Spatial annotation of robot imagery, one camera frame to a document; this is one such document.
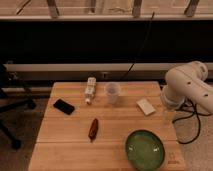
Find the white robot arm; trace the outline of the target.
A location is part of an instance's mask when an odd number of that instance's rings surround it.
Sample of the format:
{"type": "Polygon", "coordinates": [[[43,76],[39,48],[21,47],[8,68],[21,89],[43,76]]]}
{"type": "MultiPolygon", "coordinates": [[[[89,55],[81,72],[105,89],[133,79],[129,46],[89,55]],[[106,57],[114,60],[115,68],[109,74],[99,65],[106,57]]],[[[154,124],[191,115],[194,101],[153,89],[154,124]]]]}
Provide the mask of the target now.
{"type": "Polygon", "coordinates": [[[189,62],[171,68],[165,74],[166,85],[161,91],[164,105],[163,119],[169,123],[186,99],[200,105],[213,114],[213,87],[205,83],[208,76],[207,66],[199,61],[189,62]]]}

